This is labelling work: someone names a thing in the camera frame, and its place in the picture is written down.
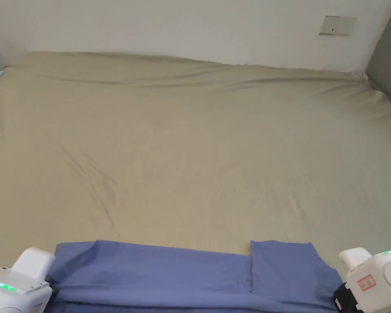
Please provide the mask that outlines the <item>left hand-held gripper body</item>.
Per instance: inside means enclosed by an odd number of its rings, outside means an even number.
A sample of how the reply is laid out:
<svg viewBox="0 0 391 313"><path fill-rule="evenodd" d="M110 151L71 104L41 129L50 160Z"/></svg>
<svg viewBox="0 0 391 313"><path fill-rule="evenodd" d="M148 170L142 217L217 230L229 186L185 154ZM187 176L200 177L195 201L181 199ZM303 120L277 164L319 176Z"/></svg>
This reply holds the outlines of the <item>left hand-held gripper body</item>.
<svg viewBox="0 0 391 313"><path fill-rule="evenodd" d="M13 266L0 267L0 313L42 313L52 295L46 276L55 255L27 248Z"/></svg>

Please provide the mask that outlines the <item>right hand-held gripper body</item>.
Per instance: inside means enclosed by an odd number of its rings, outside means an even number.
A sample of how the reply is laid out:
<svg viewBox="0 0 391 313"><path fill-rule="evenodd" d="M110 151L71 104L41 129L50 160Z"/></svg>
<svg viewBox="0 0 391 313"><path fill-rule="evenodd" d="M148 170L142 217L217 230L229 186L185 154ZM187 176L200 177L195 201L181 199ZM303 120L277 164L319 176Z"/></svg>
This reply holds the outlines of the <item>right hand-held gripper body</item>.
<svg viewBox="0 0 391 313"><path fill-rule="evenodd" d="M345 282L334 292L340 313L391 313L391 250L371 255L362 247L339 254L348 267Z"/></svg>

